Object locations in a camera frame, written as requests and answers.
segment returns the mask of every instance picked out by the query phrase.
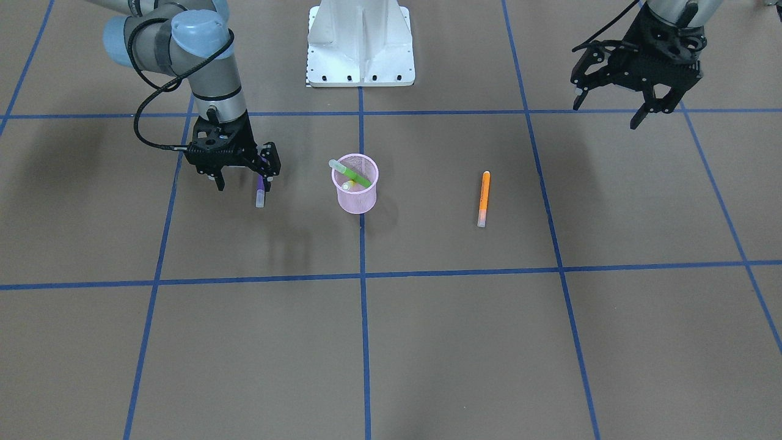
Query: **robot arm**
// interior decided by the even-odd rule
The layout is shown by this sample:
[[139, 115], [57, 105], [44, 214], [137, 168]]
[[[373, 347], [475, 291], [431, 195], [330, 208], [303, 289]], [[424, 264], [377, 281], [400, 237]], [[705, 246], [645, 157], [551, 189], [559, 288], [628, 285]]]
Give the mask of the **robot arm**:
[[[247, 167], [264, 178], [264, 191], [279, 174], [280, 162], [273, 142], [257, 146], [249, 124], [247, 105], [239, 80], [228, 29], [224, 0], [89, 0], [132, 16], [111, 19], [103, 42], [111, 58], [133, 67], [156, 91], [138, 108], [134, 128], [139, 139], [162, 150], [182, 151], [200, 174], [214, 179], [222, 191], [223, 167]], [[174, 77], [154, 85], [142, 73], [152, 71]], [[188, 145], [160, 145], [138, 130], [140, 113], [152, 99], [175, 90], [187, 79], [199, 117]]]
[[[570, 76], [576, 85], [573, 109], [581, 107], [587, 93], [615, 84], [642, 92], [644, 105], [630, 120], [635, 129], [649, 113], [671, 113], [687, 90], [702, 77], [698, 57], [706, 47], [704, 25], [723, 0], [647, 0], [621, 41], [594, 40], [635, 5], [633, 1], [608, 26], [589, 37], [573, 52], [585, 49]], [[593, 65], [606, 65], [587, 74]], [[670, 90], [663, 97], [655, 85]]]
[[777, 15], [780, 16], [780, 21], [782, 21], [782, 0], [766, 0], [766, 6], [776, 6]]

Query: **pen holder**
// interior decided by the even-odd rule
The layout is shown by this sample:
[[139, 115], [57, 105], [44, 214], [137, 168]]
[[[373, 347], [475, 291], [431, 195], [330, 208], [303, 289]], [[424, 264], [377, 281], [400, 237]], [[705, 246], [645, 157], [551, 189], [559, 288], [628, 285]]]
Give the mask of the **pen holder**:
[[378, 198], [378, 165], [369, 157], [357, 153], [342, 156], [338, 162], [371, 182], [369, 188], [353, 185], [350, 189], [343, 189], [343, 183], [350, 179], [332, 169], [332, 182], [337, 189], [339, 206], [351, 214], [363, 214], [372, 209]]

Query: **grid line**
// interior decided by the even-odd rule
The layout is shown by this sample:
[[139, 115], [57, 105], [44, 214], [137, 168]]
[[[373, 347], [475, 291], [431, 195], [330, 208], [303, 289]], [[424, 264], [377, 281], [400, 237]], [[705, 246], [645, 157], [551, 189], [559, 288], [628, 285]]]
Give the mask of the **grid line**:
[[13, 111], [13, 106], [16, 104], [16, 98], [19, 97], [19, 92], [22, 90], [22, 84], [24, 83], [24, 78], [27, 76], [27, 71], [33, 63], [33, 58], [35, 57], [35, 52], [38, 50], [38, 45], [41, 43], [46, 24], [48, 23], [49, 17], [52, 15], [52, 7], [54, 7], [54, 0], [49, 0], [46, 12], [44, 13], [44, 18], [41, 21], [41, 27], [38, 29], [38, 35], [36, 35], [33, 47], [30, 49], [30, 55], [27, 56], [27, 61], [24, 63], [22, 73], [19, 75], [19, 80], [16, 82], [16, 87], [13, 89], [11, 100], [8, 103], [8, 107], [5, 109], [5, 117], [0, 121], [0, 136], [2, 136], [2, 133], [5, 131], [5, 124], [8, 122], [9, 115]]
[[[447, 116], [479, 114], [628, 114], [637, 109], [494, 109], [494, 110], [363, 110], [364, 116]], [[782, 113], [782, 108], [726, 108], [726, 109], [687, 109], [688, 113], [724, 114], [724, 113]], [[287, 117], [287, 116], [358, 116], [358, 111], [254, 111], [251, 117]], [[106, 114], [6, 114], [0, 120], [12, 119], [110, 119], [133, 118], [132, 113]], [[196, 117], [197, 113], [146, 113], [141, 117]]]
[[[358, 153], [364, 154], [364, 88], [358, 88]], [[369, 312], [367, 304], [367, 248], [366, 220], [364, 215], [359, 222], [359, 270], [361, 280], [361, 352], [364, 358], [364, 440], [372, 439], [371, 384], [369, 370]]]
[[766, 305], [766, 299], [763, 297], [763, 293], [760, 291], [760, 286], [758, 285], [758, 282], [755, 279], [755, 274], [752, 272], [752, 266], [748, 264], [747, 254], [744, 252], [744, 247], [741, 246], [741, 240], [739, 240], [738, 232], [736, 231], [736, 227], [734, 226], [733, 220], [730, 218], [727, 205], [725, 205], [725, 200], [723, 199], [723, 195], [719, 191], [719, 187], [717, 186], [717, 181], [714, 178], [712, 169], [708, 165], [708, 160], [706, 160], [706, 153], [704, 152], [703, 146], [701, 145], [701, 141], [698, 138], [698, 133], [695, 131], [695, 126], [693, 125], [692, 120], [690, 119], [690, 114], [688, 113], [687, 108], [684, 106], [684, 101], [682, 101], [680, 105], [682, 108], [682, 112], [684, 113], [684, 118], [687, 119], [687, 125], [690, 127], [690, 133], [692, 134], [692, 139], [695, 142], [695, 147], [698, 149], [698, 154], [701, 157], [701, 162], [703, 162], [703, 166], [706, 169], [708, 180], [712, 184], [712, 188], [714, 189], [714, 194], [717, 196], [717, 200], [719, 201], [719, 207], [723, 210], [725, 221], [728, 224], [728, 228], [730, 228], [730, 235], [733, 236], [734, 241], [736, 242], [736, 248], [738, 249], [738, 253], [741, 256], [741, 261], [744, 263], [744, 268], [746, 269], [747, 275], [749, 276], [749, 280], [752, 283], [752, 289], [755, 290], [755, 296], [758, 298], [758, 302], [760, 303], [760, 308], [763, 310], [763, 315], [766, 317], [766, 321], [769, 324], [769, 328], [771, 329], [771, 334], [773, 335], [774, 341], [777, 343], [777, 348], [779, 349], [780, 354], [782, 354], [782, 340], [780, 339], [780, 334], [777, 331], [777, 326], [774, 324], [774, 320], [771, 316], [771, 312], [769, 311], [769, 308]]
[[[672, 270], [672, 269], [704, 269], [722, 267], [774, 267], [781, 266], [782, 260], [749, 260], [744, 261], [696, 261], [690, 263], [649, 263], [629, 265], [595, 265], [595, 266], [563, 266], [564, 272], [618, 272], [637, 270]], [[557, 273], [558, 267], [540, 268], [508, 268], [508, 269], [451, 269], [451, 270], [421, 270], [399, 272], [366, 272], [367, 279], [430, 277], [430, 276], [492, 276], [531, 273]], [[359, 280], [361, 274], [356, 273], [325, 273], [312, 275], [276, 275], [276, 276], [227, 276], [222, 278], [172, 278], [161, 279], [159, 286], [189, 286], [200, 284], [233, 284], [233, 283], [284, 283], [289, 281], [326, 281], [326, 280]], [[100, 287], [151, 287], [155, 280], [118, 280], [118, 281], [87, 281], [74, 283], [20, 283], [0, 284], [0, 291], [9, 290], [44, 290], [44, 289], [89, 289]]]
[[[192, 112], [195, 98], [190, 95], [190, 104], [188, 104], [188, 114]], [[185, 118], [185, 127], [182, 129], [182, 141], [185, 143], [190, 129], [190, 116]], [[131, 401], [127, 408], [127, 419], [125, 420], [125, 429], [122, 436], [123, 440], [130, 440], [131, 429], [133, 428], [133, 419], [135, 416], [136, 402], [138, 401], [138, 390], [141, 387], [142, 373], [144, 371], [144, 361], [146, 359], [146, 349], [149, 343], [149, 332], [152, 329], [152, 317], [155, 313], [155, 303], [157, 301], [157, 291], [160, 286], [160, 274], [163, 271], [163, 260], [166, 256], [166, 245], [168, 243], [168, 232], [171, 227], [171, 218], [174, 216], [174, 202], [177, 198], [177, 184], [179, 179], [179, 170], [182, 168], [182, 157], [180, 152], [177, 156], [177, 167], [174, 169], [174, 181], [171, 183], [171, 192], [168, 199], [168, 210], [166, 212], [166, 221], [163, 224], [163, 236], [160, 239], [160, 251], [158, 253], [157, 265], [155, 267], [155, 279], [152, 281], [152, 292], [149, 294], [149, 305], [147, 307], [146, 319], [144, 322], [144, 332], [142, 334], [141, 347], [138, 350], [138, 362], [136, 364], [136, 374], [133, 379], [133, 388], [131, 389]]]
[[554, 216], [551, 214], [551, 204], [548, 200], [548, 193], [546, 191], [546, 180], [543, 177], [543, 167], [540, 163], [540, 155], [538, 154], [537, 143], [535, 140], [535, 131], [533, 129], [532, 116], [529, 112], [529, 105], [527, 103], [527, 95], [524, 90], [524, 79], [522, 77], [522, 70], [518, 62], [518, 54], [516, 52], [516, 44], [513, 38], [513, 29], [511, 27], [511, 19], [508, 15], [508, 4], [505, 0], [502, 1], [502, 11], [505, 18], [505, 26], [508, 30], [508, 42], [511, 46], [511, 54], [513, 55], [513, 64], [516, 69], [516, 79], [518, 80], [518, 89], [522, 97], [522, 105], [524, 106], [524, 117], [527, 123], [527, 129], [529, 131], [529, 141], [532, 144], [533, 155], [535, 157], [535, 168], [540, 177], [540, 192], [543, 196], [543, 205], [546, 208], [546, 216], [548, 218], [548, 228], [551, 233], [551, 244], [554, 247], [554, 256], [557, 259], [557, 270], [559, 273], [559, 280], [562, 286], [562, 294], [565, 297], [565, 306], [568, 309], [568, 320], [570, 321], [570, 331], [573, 337], [573, 344], [576, 347], [576, 358], [578, 360], [579, 369], [581, 371], [581, 382], [584, 389], [584, 397], [586, 398], [586, 406], [589, 410], [590, 420], [592, 423], [592, 432], [595, 440], [600, 440], [600, 428], [597, 423], [597, 414], [595, 413], [594, 404], [592, 401], [592, 391], [589, 385], [589, 376], [587, 375], [587, 366], [584, 363], [583, 352], [581, 350], [581, 342], [579, 339], [579, 330], [576, 325], [576, 316], [573, 312], [572, 302], [570, 301], [570, 289], [568, 288], [568, 280], [565, 276], [565, 270], [563, 269], [562, 256], [559, 250], [559, 242], [557, 240], [557, 230], [554, 227]]

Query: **green marker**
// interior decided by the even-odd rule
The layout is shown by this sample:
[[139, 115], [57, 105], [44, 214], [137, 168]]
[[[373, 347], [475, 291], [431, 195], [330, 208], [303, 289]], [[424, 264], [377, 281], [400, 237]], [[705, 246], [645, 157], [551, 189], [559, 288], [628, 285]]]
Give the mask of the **green marker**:
[[363, 186], [364, 188], [369, 188], [372, 184], [369, 182], [364, 176], [359, 175], [355, 171], [351, 170], [350, 168], [346, 167], [343, 164], [340, 164], [334, 159], [331, 159], [328, 162], [328, 166], [331, 168], [334, 168], [335, 171], [337, 171], [339, 174], [345, 175], [348, 179], [356, 181], [359, 185]]

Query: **orange marker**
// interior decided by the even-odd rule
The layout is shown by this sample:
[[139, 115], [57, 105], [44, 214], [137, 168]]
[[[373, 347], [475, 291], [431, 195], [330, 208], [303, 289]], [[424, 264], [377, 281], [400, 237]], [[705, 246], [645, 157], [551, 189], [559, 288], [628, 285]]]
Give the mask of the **orange marker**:
[[489, 207], [489, 184], [491, 183], [491, 173], [483, 172], [481, 179], [481, 202], [478, 205], [478, 227], [486, 227], [486, 209]]

